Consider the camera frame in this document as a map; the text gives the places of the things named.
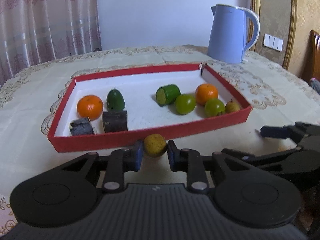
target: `green cherry tomato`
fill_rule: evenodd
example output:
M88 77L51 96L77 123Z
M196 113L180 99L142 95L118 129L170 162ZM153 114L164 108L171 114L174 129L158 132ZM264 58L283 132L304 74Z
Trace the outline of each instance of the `green cherry tomato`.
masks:
M221 100L211 98L205 103L204 111L208 117L212 117L224 114L226 112L226 108Z
M175 105L179 114L189 114L196 107L196 99L193 95L182 94L176 98Z

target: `blue kettle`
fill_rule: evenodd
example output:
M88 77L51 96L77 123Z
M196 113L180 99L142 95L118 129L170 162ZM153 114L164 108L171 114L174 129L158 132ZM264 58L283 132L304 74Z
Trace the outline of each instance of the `blue kettle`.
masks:
M211 7L213 24L208 46L208 56L227 63L241 63L244 53L257 41L260 22L247 8L225 4ZM254 26L252 39L247 43L247 17Z

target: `orange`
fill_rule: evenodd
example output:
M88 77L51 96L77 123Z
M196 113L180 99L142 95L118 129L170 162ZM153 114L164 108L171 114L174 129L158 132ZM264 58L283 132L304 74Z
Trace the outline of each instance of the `orange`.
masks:
M82 118L88 117L90 121L97 119L103 111L102 100L94 95L81 98L77 104L77 112Z
M204 106L211 98L218 98L218 90L212 84L202 84L196 89L196 101L198 104Z

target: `tablecloth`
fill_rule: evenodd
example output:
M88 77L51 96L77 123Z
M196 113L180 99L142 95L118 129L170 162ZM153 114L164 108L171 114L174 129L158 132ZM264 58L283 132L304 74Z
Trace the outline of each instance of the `tablecloth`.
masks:
M268 154L295 147L289 139L263 139L263 125L296 121L320 124L320 96L280 65L248 51L240 64L213 60L195 46L126 48L92 52L26 68L0 90L0 236L16 224L9 195L20 182L83 154L57 153L46 135L66 88L74 76L145 65L207 62L252 104L247 122L175 139L178 148L211 155L224 147ZM112 149L98 151L110 154ZM183 172L170 172L166 156L144 158L126 182L184 183Z

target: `curtain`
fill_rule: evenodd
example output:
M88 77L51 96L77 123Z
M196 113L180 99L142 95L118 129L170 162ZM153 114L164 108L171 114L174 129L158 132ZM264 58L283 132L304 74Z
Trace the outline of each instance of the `curtain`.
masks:
M97 50L97 0L0 0L0 87L28 66Z

